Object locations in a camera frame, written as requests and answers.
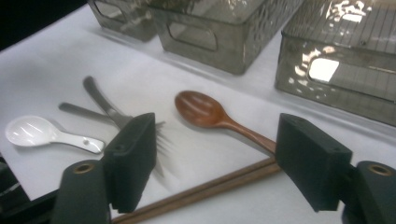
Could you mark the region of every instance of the ceramic soup spoon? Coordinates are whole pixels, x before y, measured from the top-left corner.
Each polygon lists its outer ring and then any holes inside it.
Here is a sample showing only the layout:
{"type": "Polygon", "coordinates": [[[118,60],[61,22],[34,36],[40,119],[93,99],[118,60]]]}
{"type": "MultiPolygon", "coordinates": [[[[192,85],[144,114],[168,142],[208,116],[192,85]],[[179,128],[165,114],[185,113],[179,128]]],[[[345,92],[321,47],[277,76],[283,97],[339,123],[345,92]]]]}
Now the ceramic soup spoon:
{"type": "Polygon", "coordinates": [[[63,143],[80,147],[92,153],[102,152],[105,143],[90,137],[59,131],[48,120],[26,116],[12,120],[6,128],[9,142],[20,147],[37,147],[50,143],[63,143]]]}

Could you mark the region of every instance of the wooden chopsticks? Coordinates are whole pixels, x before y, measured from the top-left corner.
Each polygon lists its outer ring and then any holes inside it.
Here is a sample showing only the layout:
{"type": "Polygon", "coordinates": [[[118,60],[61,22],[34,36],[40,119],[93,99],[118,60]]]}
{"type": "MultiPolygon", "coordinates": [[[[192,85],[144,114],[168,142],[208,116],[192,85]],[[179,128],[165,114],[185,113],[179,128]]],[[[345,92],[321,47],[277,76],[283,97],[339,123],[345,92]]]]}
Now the wooden chopsticks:
{"type": "Polygon", "coordinates": [[[166,212],[176,210],[182,206],[199,202],[229,189],[234,189],[255,180],[263,179],[264,177],[277,173],[278,171],[280,171],[280,168],[277,165],[275,158],[259,161],[195,188],[185,190],[174,196],[139,208],[131,214],[116,217],[112,222],[114,224],[129,224],[143,221],[151,217],[156,217],[166,212]]]}

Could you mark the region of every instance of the fork handle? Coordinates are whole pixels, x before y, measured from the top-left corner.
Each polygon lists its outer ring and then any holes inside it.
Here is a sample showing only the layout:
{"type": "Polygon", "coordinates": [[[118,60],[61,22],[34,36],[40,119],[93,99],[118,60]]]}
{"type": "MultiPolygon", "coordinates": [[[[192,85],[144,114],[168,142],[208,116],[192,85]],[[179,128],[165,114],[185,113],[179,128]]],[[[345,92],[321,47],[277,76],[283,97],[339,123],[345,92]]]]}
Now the fork handle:
{"type": "Polygon", "coordinates": [[[105,99],[101,92],[96,87],[93,77],[86,77],[83,82],[85,90],[92,97],[92,99],[110,116],[119,114],[113,106],[105,99]]]}

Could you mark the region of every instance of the white tablecloth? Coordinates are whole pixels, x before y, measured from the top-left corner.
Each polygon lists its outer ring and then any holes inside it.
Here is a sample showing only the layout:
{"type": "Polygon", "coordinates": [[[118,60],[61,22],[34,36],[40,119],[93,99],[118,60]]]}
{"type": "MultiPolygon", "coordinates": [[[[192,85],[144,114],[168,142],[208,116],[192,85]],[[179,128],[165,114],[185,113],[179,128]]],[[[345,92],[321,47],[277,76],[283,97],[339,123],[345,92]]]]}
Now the white tablecloth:
{"type": "MultiPolygon", "coordinates": [[[[353,150],[352,164],[367,160],[396,167],[395,128],[275,89],[280,41],[279,32],[244,75],[234,76],[163,51],[158,36],[148,43],[115,37],[85,6],[0,53],[0,129],[17,117],[37,115],[63,131],[109,143],[115,127],[58,109],[68,102],[101,112],[82,87],[83,78],[93,76],[123,113],[154,112],[157,121],[165,121],[166,144],[159,153],[164,177],[151,176],[139,207],[267,158],[238,134],[183,121],[174,99],[184,90],[214,97],[233,119],[273,140],[279,114],[290,113],[353,150]]],[[[32,200],[57,189],[67,166],[101,157],[60,144],[15,147],[3,134],[0,151],[32,200]]],[[[291,180],[279,174],[147,223],[333,224],[341,223],[342,208],[316,214],[291,180]]]]}

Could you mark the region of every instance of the clamp jaw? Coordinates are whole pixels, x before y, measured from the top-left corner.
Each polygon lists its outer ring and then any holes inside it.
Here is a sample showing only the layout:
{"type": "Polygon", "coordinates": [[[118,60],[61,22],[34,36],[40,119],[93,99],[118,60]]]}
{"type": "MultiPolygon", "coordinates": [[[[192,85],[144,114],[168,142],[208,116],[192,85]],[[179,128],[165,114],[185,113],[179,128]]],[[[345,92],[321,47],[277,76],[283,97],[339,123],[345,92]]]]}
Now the clamp jaw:
{"type": "Polygon", "coordinates": [[[312,208],[345,204],[345,224],[396,223],[396,171],[374,161],[350,164],[352,151],[309,121],[281,114],[276,145],[279,166],[312,208]]]}

